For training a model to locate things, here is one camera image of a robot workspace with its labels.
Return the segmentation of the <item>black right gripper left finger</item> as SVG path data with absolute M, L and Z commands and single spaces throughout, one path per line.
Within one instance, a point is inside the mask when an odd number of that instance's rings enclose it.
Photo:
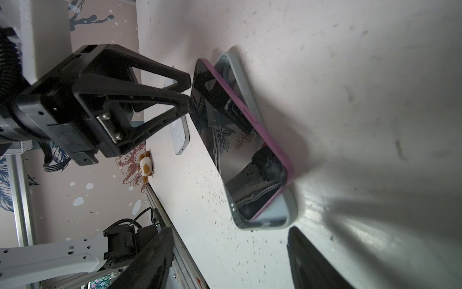
M 171 227 L 162 229 L 109 289 L 164 289 L 173 262 Z

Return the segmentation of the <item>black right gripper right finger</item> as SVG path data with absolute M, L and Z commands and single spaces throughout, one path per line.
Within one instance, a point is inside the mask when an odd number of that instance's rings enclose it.
M 352 288 L 352 285 L 295 226 L 289 230 L 287 249 L 296 289 Z

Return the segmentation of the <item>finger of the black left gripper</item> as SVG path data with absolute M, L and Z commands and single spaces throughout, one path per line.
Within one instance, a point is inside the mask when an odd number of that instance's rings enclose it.
M 184 92 L 191 87 L 191 77 L 189 73 L 151 60 L 125 47 L 106 46 L 104 52 L 109 55 L 111 60 L 115 61 L 115 66 L 119 71 L 128 71 L 130 68 L 134 67 L 142 71 L 172 79 L 175 83 L 167 86 L 166 89 L 173 92 Z

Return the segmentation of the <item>light blue phone case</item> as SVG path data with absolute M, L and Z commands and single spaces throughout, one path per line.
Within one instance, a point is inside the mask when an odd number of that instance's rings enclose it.
M 261 124 L 264 124 L 238 57 L 232 53 L 222 53 L 215 68 L 239 98 L 243 100 L 256 119 Z M 238 227 L 246 230 L 286 228 L 296 219 L 297 214 L 298 207 L 295 194 L 290 186 L 286 185 L 255 220 L 245 221 L 241 219 L 242 223 L 239 223 Z

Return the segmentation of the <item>black screen phone purple case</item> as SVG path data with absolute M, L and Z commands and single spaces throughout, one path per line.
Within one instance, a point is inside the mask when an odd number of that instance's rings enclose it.
M 290 159 L 207 59 L 198 59 L 191 119 L 237 221 L 253 223 L 292 181 Z

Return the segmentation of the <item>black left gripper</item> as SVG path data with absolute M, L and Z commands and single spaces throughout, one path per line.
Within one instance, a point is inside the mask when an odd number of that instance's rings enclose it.
M 125 155 L 190 111 L 190 97 L 138 84 L 136 54 L 120 45 L 86 45 L 61 61 L 10 104 L 13 140 L 51 140 L 80 166 Z M 134 113 L 169 110 L 139 126 Z

